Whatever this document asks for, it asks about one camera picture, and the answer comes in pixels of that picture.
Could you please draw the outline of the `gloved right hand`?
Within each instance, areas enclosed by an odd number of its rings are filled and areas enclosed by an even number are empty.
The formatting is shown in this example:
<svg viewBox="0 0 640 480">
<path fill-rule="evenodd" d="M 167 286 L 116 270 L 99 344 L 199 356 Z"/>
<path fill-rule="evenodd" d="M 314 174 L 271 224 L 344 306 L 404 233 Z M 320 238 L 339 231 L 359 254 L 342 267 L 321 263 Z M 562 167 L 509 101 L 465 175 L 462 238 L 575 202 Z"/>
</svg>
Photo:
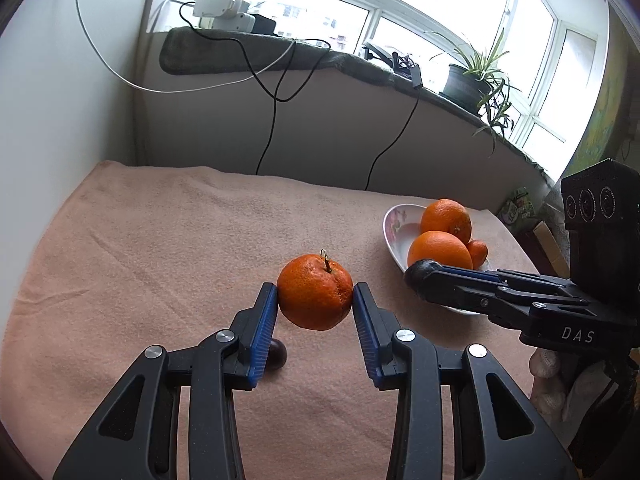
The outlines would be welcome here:
<svg viewBox="0 0 640 480">
<path fill-rule="evenodd" d="M 580 356 L 538 348 L 529 360 L 534 376 L 530 400 L 566 448 L 600 448 L 606 440 L 602 404 L 618 385 L 604 362 L 589 364 Z"/>
</svg>

